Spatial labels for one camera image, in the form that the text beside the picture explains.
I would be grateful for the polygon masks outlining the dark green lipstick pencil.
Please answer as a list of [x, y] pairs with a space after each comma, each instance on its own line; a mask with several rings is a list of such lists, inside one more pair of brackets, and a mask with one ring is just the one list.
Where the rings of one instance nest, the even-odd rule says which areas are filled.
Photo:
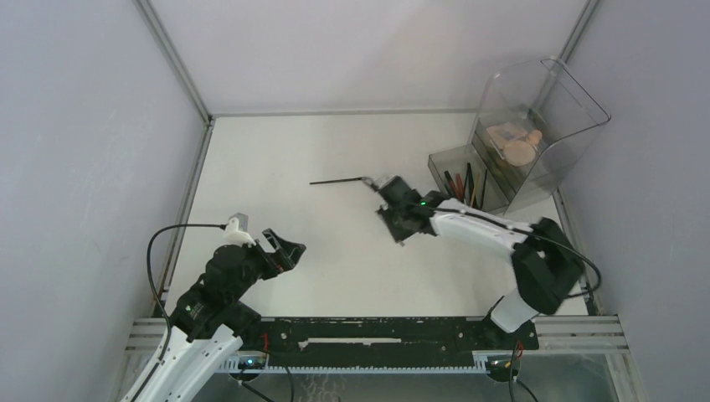
[[450, 175], [450, 172], [448, 170], [445, 170], [444, 176], [445, 176], [445, 180], [446, 180], [450, 195], [452, 197], [458, 199], [459, 198], [458, 188], [457, 188], [457, 185], [456, 185], [455, 181], [453, 180], [452, 176]]

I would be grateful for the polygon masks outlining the large black powder brush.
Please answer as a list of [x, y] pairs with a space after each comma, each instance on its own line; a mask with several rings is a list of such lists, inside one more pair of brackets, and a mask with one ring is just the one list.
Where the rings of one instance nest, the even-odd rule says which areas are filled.
[[466, 164], [465, 176], [465, 201], [471, 206], [475, 198], [475, 180], [473, 178], [473, 168], [470, 162]]

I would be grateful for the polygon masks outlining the black slim liner brush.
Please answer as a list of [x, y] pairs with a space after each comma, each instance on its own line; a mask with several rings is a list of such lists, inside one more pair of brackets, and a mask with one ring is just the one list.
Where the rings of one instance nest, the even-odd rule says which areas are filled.
[[485, 207], [485, 196], [486, 196], [486, 185], [487, 185], [487, 178], [488, 178], [488, 170], [486, 170], [483, 174], [483, 179], [481, 180], [481, 194], [479, 197], [479, 207], [480, 210], [484, 210]]

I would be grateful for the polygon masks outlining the round beige sponge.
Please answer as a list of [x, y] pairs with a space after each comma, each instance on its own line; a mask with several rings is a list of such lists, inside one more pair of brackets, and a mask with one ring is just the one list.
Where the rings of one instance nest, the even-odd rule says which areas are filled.
[[513, 167], [522, 167], [532, 163], [537, 158], [536, 147], [526, 141], [509, 142], [502, 151], [504, 159]]

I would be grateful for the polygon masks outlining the beige beauty blender sponge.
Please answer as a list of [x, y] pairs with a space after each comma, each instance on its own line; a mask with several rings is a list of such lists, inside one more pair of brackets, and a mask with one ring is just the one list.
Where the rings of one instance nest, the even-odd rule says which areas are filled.
[[533, 147], [537, 147], [542, 140], [542, 137], [543, 133], [540, 130], [533, 130], [527, 135], [526, 142]]

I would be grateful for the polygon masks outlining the clear acrylic makeup organizer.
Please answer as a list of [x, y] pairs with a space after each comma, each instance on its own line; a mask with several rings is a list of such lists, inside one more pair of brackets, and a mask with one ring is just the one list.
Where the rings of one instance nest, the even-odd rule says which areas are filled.
[[484, 87], [465, 145], [432, 153], [438, 188], [504, 214], [550, 198], [611, 114], [550, 56], [498, 70]]

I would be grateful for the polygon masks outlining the orange-red lip gloss tube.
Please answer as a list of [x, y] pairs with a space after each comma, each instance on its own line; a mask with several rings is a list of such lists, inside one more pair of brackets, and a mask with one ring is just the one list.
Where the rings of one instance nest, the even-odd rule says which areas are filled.
[[465, 190], [465, 185], [462, 180], [462, 177], [459, 173], [455, 175], [455, 191], [457, 194], [457, 198], [461, 201], [465, 201], [465, 196], [466, 196], [466, 190]]

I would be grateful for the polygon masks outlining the gold slim pencil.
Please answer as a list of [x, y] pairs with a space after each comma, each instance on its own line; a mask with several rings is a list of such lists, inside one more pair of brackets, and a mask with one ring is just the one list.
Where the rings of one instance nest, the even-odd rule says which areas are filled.
[[473, 187], [471, 190], [471, 207], [474, 209], [479, 209], [479, 196], [478, 191], [480, 187], [480, 174], [477, 173], [473, 179]]

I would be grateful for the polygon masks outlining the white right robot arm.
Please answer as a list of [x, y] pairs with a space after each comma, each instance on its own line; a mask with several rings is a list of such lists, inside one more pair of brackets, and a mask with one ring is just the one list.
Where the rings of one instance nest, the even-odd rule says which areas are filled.
[[395, 241], [417, 234], [462, 240], [487, 249], [512, 268], [515, 288], [485, 317], [484, 337], [494, 348], [506, 348], [534, 317], [556, 313], [584, 273], [583, 256], [551, 219], [533, 224], [505, 219], [447, 193], [422, 195], [400, 176], [366, 178], [364, 183], [383, 199], [377, 213]]

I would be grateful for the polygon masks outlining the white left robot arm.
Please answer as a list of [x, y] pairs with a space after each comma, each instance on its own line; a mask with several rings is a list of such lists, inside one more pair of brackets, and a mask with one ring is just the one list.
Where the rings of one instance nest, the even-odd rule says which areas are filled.
[[273, 248], [266, 251], [244, 231], [220, 228], [228, 236], [226, 245], [214, 251], [172, 313], [163, 316], [162, 339], [125, 401], [190, 401], [233, 353], [260, 342], [261, 316], [241, 298], [257, 281], [293, 270], [306, 246], [266, 229], [263, 235]]

